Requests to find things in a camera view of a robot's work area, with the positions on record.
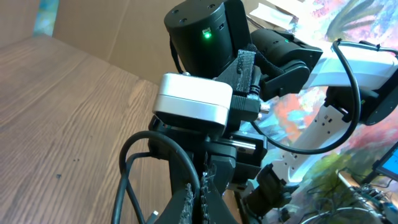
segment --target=wooden table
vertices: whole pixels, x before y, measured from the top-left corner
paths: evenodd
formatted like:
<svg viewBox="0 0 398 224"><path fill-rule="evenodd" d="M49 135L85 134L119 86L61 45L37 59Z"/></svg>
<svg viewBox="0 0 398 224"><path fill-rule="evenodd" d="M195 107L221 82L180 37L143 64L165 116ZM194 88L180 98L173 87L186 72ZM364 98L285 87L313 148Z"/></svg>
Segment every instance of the wooden table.
<svg viewBox="0 0 398 224"><path fill-rule="evenodd" d="M156 94L156 85L51 37L0 49L0 223L110 223L120 148L147 129ZM147 151L146 142L130 151ZM163 211L167 161L136 161L130 181L145 217ZM132 222L126 196L122 223Z"/></svg>

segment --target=black cylindrical motor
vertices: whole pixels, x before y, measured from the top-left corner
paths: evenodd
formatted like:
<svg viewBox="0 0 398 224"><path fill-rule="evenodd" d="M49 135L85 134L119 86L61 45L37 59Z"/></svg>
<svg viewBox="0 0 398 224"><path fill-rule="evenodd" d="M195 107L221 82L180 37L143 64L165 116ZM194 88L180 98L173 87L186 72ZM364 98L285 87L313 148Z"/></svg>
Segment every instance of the black cylindrical motor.
<svg viewBox="0 0 398 224"><path fill-rule="evenodd" d="M164 19L187 72L214 78L234 60L233 43L222 1L184 1Z"/></svg>

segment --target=robotic arm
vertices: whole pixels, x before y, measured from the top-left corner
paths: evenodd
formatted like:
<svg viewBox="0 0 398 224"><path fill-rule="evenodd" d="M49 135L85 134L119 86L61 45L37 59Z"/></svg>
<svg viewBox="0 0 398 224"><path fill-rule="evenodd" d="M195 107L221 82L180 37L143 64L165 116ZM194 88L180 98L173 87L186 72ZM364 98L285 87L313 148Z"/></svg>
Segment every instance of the robotic arm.
<svg viewBox="0 0 398 224"><path fill-rule="evenodd" d="M169 161L173 195L157 223L234 223L221 197L226 189L241 192L237 195L244 222L260 222L270 209L290 201L303 175L322 155L284 152L261 167L272 140L239 130L241 122L258 118L261 101L329 86L325 104L292 147L310 151L328 146L345 134L352 114L358 112L347 69L330 43L313 47L292 34L268 29L250 34L240 0L185 1L166 15L165 26L180 74L164 75L150 131L133 135L123 147L113 220L118 222L120 191L126 189L143 222L128 184L135 158L126 162L126 154L134 141L149 138L146 156ZM397 51L365 42L340 46L358 81L359 122L376 124L398 104L398 60L381 52ZM182 73L178 57L187 72ZM259 187L250 189L247 182L256 177Z"/></svg>

